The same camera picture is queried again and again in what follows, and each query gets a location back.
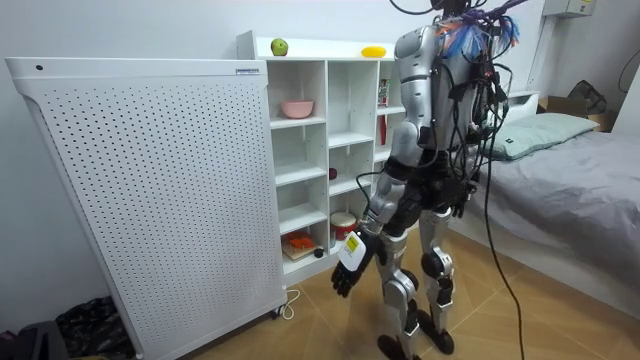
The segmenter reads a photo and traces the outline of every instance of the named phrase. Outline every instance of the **bed frame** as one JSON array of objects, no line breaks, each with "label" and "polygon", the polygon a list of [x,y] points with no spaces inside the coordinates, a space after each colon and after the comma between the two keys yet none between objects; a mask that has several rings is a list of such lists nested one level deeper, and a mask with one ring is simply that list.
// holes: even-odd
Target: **bed frame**
[{"label": "bed frame", "polygon": [[[538,93],[512,93],[509,95],[509,104],[511,110],[505,122],[534,115],[538,105]],[[449,227],[489,246],[484,219],[469,211],[462,219],[452,219]],[[496,250],[501,254],[640,319],[640,292],[611,275],[551,247],[523,240],[498,224],[491,224],[491,234]]]}]

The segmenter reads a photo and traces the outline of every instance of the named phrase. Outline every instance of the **white perforated panel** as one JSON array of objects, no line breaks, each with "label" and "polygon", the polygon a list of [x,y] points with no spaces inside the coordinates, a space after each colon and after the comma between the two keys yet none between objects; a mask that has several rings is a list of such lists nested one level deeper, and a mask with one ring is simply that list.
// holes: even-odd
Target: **white perforated panel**
[{"label": "white perforated panel", "polygon": [[145,358],[282,298],[265,86],[206,76],[34,87]]}]

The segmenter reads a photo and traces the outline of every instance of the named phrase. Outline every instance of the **white label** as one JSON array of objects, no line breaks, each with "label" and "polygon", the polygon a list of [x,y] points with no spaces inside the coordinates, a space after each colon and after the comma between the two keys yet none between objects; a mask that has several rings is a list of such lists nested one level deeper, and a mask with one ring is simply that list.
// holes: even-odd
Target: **white label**
[{"label": "white label", "polygon": [[349,271],[358,270],[358,266],[364,259],[364,254],[367,252],[367,246],[360,240],[360,237],[353,231],[347,236],[347,240],[344,243],[340,252],[338,252],[338,259]]},{"label": "white label", "polygon": [[236,75],[260,75],[260,69],[236,69]]}]

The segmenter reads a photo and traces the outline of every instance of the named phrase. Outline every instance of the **orange toy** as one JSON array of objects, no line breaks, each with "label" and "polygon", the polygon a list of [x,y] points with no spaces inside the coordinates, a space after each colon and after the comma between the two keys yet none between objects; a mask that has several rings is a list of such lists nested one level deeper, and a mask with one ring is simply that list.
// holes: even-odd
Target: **orange toy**
[{"label": "orange toy", "polygon": [[312,249],[315,245],[311,241],[311,235],[304,231],[294,231],[284,236],[285,241],[296,249]]}]

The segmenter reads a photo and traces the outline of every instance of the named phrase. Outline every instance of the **black bag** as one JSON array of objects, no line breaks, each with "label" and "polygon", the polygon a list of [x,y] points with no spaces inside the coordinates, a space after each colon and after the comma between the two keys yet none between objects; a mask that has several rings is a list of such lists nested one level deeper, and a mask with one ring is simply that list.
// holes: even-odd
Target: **black bag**
[{"label": "black bag", "polygon": [[75,306],[58,316],[56,323],[71,358],[100,355],[119,360],[135,355],[110,296]]}]

